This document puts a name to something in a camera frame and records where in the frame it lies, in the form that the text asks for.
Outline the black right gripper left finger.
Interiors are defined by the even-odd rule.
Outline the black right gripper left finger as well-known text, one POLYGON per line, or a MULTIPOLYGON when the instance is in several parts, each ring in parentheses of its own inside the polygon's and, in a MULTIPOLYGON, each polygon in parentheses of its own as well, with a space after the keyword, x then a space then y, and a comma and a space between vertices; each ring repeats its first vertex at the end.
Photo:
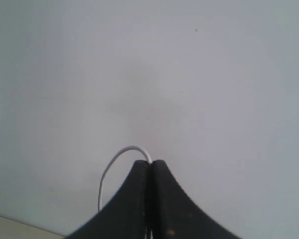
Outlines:
POLYGON ((68 239, 144 239, 149 163, 137 160, 107 205, 68 239))

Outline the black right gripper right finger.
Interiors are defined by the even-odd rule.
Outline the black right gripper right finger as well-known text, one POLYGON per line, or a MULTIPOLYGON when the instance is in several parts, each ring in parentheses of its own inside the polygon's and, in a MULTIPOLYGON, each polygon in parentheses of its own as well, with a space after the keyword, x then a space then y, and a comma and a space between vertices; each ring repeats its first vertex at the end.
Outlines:
POLYGON ((154 239, 238 238, 191 200, 165 161, 151 164, 149 179, 149 225, 154 239))

